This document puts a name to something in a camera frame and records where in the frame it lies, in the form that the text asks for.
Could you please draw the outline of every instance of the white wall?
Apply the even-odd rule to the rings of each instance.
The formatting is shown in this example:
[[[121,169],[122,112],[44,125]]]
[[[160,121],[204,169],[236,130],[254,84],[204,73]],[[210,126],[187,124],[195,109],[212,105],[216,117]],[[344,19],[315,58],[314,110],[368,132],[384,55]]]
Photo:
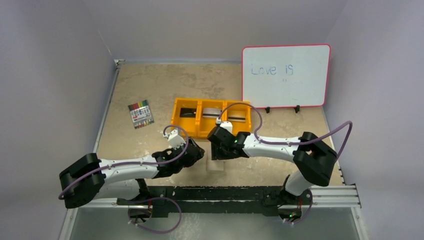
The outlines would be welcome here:
[[[322,43],[347,0],[84,0],[115,59],[241,61],[251,45]]]
[[[350,0],[326,40],[324,109],[330,128],[353,121],[340,165],[371,239],[424,239],[423,13],[422,0]]]
[[[81,0],[0,2],[0,238],[57,239],[59,173],[93,150],[114,62]]]

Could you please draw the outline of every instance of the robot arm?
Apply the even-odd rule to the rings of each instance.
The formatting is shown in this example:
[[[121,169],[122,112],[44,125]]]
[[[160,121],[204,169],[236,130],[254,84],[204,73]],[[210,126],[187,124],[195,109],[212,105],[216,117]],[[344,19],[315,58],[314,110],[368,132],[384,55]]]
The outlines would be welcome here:
[[[171,148],[164,151],[126,160],[99,159],[95,153],[89,153],[63,170],[59,178],[66,208],[77,208],[100,198],[134,199],[144,192],[144,179],[169,177],[203,158],[205,150],[189,137],[185,153],[169,162],[182,153],[186,141],[176,129],[165,137]]]
[[[291,174],[283,185],[283,190],[294,196],[300,196],[312,185],[326,187],[330,183],[336,152],[323,141],[308,145],[294,143],[308,142],[318,138],[311,132],[304,132],[300,137],[259,138],[268,142],[287,142],[288,144],[266,144],[260,142],[250,132],[233,135],[232,124],[223,121],[209,133],[213,160],[229,160],[239,157],[268,157],[281,159],[296,164],[298,171]]]

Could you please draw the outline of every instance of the tan tabletop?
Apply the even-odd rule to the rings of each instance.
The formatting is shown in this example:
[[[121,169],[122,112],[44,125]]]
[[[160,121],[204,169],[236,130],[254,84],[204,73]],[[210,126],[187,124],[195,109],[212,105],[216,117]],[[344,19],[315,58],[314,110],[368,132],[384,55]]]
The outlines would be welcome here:
[[[140,158],[163,151],[168,142],[162,137],[171,123],[175,98],[241,100],[240,64],[124,64],[118,75],[110,107],[99,141],[97,155],[109,160]],[[154,123],[134,129],[128,105],[148,100]],[[328,132],[322,107],[261,110],[263,126],[260,136],[297,137],[303,132],[317,136]],[[254,111],[252,130],[259,124]],[[268,157],[211,161],[207,140],[195,140],[205,157],[192,167],[167,178],[147,179],[157,186],[279,186],[287,175],[297,170],[288,161]],[[330,139],[325,142],[331,146]],[[342,185],[338,166],[334,167],[330,185]]]

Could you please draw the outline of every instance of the cable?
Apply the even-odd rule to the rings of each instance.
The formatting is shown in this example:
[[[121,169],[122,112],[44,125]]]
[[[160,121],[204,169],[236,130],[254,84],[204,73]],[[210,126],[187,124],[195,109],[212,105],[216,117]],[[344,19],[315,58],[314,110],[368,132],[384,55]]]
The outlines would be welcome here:
[[[298,207],[299,207],[300,210],[302,210],[302,198],[301,197],[299,197]]]
[[[187,134],[187,132],[186,132],[186,130],[184,130],[182,127],[180,127],[180,126],[177,126],[177,125],[168,125],[168,126],[166,126],[164,129],[163,129],[163,135],[165,135],[165,131],[168,129],[168,128],[171,128],[171,127],[174,127],[174,128],[177,128],[177,129],[180,129],[184,134],[185,134],[185,145],[184,145],[184,149],[182,150],[182,152],[180,153],[180,154],[178,154],[176,157],[174,157],[174,158],[172,158],[172,159],[170,159],[170,160],[167,160],[167,161],[161,161],[161,162],[143,162],[142,164],[144,164],[144,165],[162,165],[162,164],[169,164],[169,163],[171,163],[171,162],[173,162],[173,161],[176,161],[176,160],[178,160],[182,155],[184,155],[185,153],[186,153],[186,151],[187,151],[187,148],[189,147],[189,135]],[[115,168],[115,167],[118,167],[118,166],[123,166],[123,165],[140,165],[140,161],[126,161],[126,162],[117,162],[117,163],[114,163],[114,164],[111,164],[110,165],[110,168]],[[69,191],[69,189],[71,189],[73,186],[75,186],[77,183],[79,183],[79,182],[81,182],[83,179],[85,179],[86,177],[89,177],[89,176],[91,176],[91,175],[93,175],[93,174],[95,174],[95,173],[97,173],[97,172],[100,172],[100,171],[102,171],[102,170],[105,170],[105,169],[108,169],[109,168],[109,166],[108,165],[106,165],[106,166],[102,166],[102,167],[99,167],[99,168],[96,168],[96,169],[94,169],[94,170],[91,170],[91,171],[89,171],[89,172],[87,172],[86,174],[84,174],[84,175],[82,175],[82,176],[80,176],[80,177],[78,177],[75,181],[73,181],[73,182],[71,182],[67,187],[65,187],[65,189],[59,194],[59,200],[64,200],[65,198],[64,198],[64,195],[65,195],[65,193],[66,192],[68,192]]]
[[[326,139],[329,136],[337,133],[338,131],[340,131],[341,129],[343,129],[344,127],[346,127],[346,125],[349,125],[349,129],[347,130],[346,136],[344,137],[343,143],[341,144],[340,150],[338,151],[338,154],[337,154],[337,158],[336,159],[339,159],[339,157],[342,154],[343,149],[345,148],[345,145],[346,145],[346,143],[348,141],[349,135],[351,134],[351,131],[352,131],[352,126],[353,126],[352,121],[346,121],[342,125],[338,126],[336,129],[331,130],[329,133],[324,134],[324,135],[322,135],[322,136],[320,136],[318,138],[312,139],[310,141],[304,141],[304,142],[265,141],[265,140],[260,139],[259,136],[258,136],[258,131],[262,127],[262,123],[263,123],[262,115],[261,115],[261,113],[259,112],[259,110],[256,107],[252,106],[249,103],[246,103],[246,102],[235,102],[235,103],[232,103],[232,104],[228,105],[226,108],[224,108],[222,110],[222,112],[219,115],[218,119],[221,119],[222,115],[224,114],[225,111],[228,110],[228,108],[230,108],[230,107],[232,107],[234,105],[237,105],[237,104],[247,105],[247,106],[251,107],[253,110],[255,110],[256,113],[259,115],[259,126],[254,130],[253,134],[254,134],[255,138],[259,142],[261,142],[263,144],[269,144],[269,145],[288,145],[288,146],[291,146],[291,145],[299,145],[299,146],[309,145],[309,144],[313,144],[313,143],[319,142],[319,141],[321,141],[323,139]]]
[[[187,134],[186,130],[184,130],[184,128],[182,128],[180,126],[177,126],[177,125],[168,125],[168,126],[166,126],[163,129],[163,135],[165,135],[165,131],[168,128],[172,128],[172,127],[181,130],[185,134],[185,145],[184,145],[184,149],[176,157],[172,158],[171,160],[161,161],[161,162],[143,162],[143,164],[145,164],[145,165],[169,164],[169,163],[172,163],[173,161],[181,158],[181,156],[183,156],[186,153],[187,148],[189,147],[189,135]]]
[[[306,216],[309,214],[309,212],[311,211],[312,204],[313,204],[313,202],[312,202],[312,200],[313,200],[313,197],[312,197],[312,191],[311,191],[311,189],[309,189],[309,188],[308,188],[307,190],[309,191],[309,194],[310,194],[310,203],[309,203],[309,207],[307,208],[307,210],[306,210],[305,214],[302,214],[302,217],[301,217],[299,220],[289,222],[290,224],[298,224],[298,223],[302,222],[302,221],[306,218]]]
[[[176,206],[176,208],[178,209],[179,217],[178,217],[178,221],[176,222],[175,226],[173,226],[172,228],[170,228],[170,229],[168,229],[168,230],[164,230],[164,231],[161,231],[161,230],[154,230],[154,229],[151,229],[151,228],[148,228],[148,227],[145,227],[145,226],[139,225],[138,223],[136,223],[136,222],[132,221],[132,220],[131,220],[131,216],[130,216],[130,211],[128,211],[128,218],[129,218],[129,222],[128,222],[128,224],[133,224],[133,225],[135,225],[136,227],[139,227],[139,228],[141,228],[141,229],[144,229],[144,230],[146,230],[146,231],[148,231],[148,232],[151,232],[151,233],[154,233],[154,234],[167,234],[167,233],[170,233],[170,232],[174,231],[174,230],[178,227],[178,225],[180,225],[181,219],[183,218],[183,211],[181,210],[181,207],[178,205],[178,203],[177,203],[177,202],[175,202],[175,201],[174,201],[174,200],[172,200],[171,198],[164,197],[164,196],[159,196],[159,197],[153,197],[153,198],[146,199],[146,200],[142,200],[142,201],[133,201],[132,203],[133,203],[133,204],[140,205],[140,204],[142,204],[142,203],[146,203],[146,202],[154,201],[154,200],[167,200],[167,201],[170,201],[171,203],[173,203],[173,204]]]

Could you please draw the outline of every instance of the orange divided tray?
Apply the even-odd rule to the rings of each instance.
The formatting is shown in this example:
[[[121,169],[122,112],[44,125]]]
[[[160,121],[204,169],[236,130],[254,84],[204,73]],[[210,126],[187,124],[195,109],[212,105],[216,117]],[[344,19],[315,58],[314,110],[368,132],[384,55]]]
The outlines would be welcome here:
[[[172,113],[171,124],[178,125],[187,131],[192,138],[206,139],[209,132],[216,126],[216,117],[203,117],[205,108],[220,109],[221,111],[232,103],[241,101],[214,100],[198,98],[176,98]],[[222,115],[223,121],[232,123],[232,134],[250,132],[252,129],[251,108],[247,105],[237,104],[230,107]]]

